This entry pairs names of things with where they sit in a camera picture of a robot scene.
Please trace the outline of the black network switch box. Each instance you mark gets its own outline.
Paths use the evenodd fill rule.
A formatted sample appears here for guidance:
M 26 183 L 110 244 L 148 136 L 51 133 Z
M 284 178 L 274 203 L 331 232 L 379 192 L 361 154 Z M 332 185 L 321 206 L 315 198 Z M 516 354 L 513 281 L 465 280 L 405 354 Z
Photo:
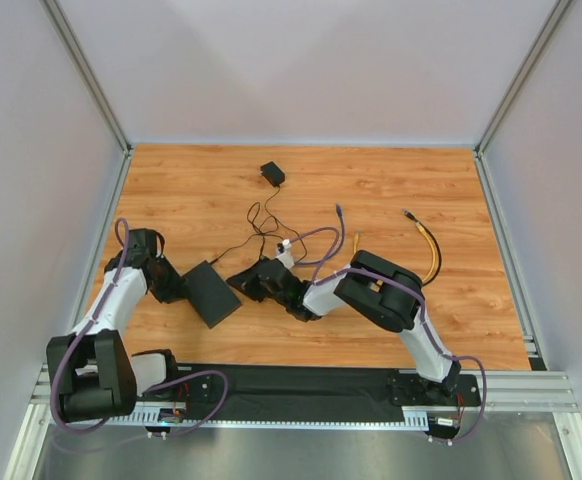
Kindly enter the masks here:
M 209 329 L 242 306 L 231 287 L 207 261 L 192 268 L 183 278 L 189 303 Z

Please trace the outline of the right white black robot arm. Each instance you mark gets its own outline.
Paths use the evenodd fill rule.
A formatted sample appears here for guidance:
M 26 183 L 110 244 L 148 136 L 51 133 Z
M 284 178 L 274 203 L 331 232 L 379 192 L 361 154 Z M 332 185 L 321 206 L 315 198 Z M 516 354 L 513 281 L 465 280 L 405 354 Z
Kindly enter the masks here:
M 461 365 L 430 323 L 422 280 L 403 267 L 360 250 L 343 269 L 311 282 L 296 277 L 281 259 L 265 257 L 228 284 L 254 301 L 274 300 L 303 322 L 348 306 L 399 336 L 428 396 L 455 393 Z

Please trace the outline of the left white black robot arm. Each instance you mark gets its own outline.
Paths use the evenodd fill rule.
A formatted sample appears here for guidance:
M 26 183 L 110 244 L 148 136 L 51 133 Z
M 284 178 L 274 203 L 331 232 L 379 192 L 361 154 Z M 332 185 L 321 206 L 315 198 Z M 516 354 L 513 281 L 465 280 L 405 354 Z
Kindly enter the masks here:
M 51 413 L 63 429 L 132 413 L 136 400 L 166 383 L 174 368 L 169 350 L 128 355 L 122 336 L 146 294 L 162 303 L 183 300 L 185 281 L 164 256 L 157 231 L 133 229 L 121 242 L 83 319 L 46 347 Z

